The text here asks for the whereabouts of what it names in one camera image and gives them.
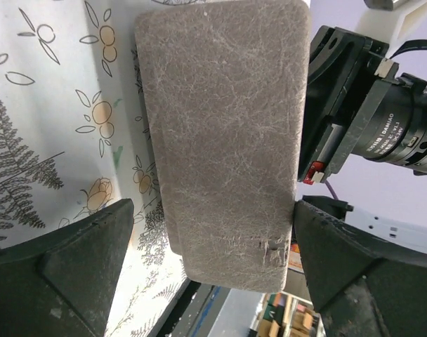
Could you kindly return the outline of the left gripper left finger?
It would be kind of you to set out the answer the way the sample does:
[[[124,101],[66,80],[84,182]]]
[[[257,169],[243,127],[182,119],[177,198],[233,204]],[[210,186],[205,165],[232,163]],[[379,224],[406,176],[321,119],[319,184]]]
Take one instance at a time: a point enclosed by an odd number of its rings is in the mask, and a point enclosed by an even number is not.
[[[133,229],[121,199],[0,250],[0,336],[103,336]]]

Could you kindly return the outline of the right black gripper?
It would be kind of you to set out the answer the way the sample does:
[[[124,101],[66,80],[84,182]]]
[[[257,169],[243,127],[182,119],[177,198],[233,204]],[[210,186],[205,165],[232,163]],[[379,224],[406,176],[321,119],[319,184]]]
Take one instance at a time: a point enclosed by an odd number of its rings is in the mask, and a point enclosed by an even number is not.
[[[310,44],[298,181],[337,174],[395,83],[398,63],[388,44],[321,26]]]

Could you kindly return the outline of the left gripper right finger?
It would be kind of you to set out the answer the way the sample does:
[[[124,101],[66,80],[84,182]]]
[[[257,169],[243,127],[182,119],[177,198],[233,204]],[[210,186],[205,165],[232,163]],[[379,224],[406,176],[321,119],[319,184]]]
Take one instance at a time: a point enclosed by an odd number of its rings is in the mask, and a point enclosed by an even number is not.
[[[328,336],[427,336],[427,245],[333,199],[300,200],[294,230]]]

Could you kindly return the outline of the brown glasses case green lining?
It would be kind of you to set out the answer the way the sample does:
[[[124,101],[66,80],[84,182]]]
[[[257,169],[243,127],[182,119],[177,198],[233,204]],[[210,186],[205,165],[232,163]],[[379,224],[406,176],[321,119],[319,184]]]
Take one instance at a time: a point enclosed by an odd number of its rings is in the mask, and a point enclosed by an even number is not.
[[[172,251],[196,282],[286,282],[306,98],[304,1],[214,1],[138,16],[136,45]]]

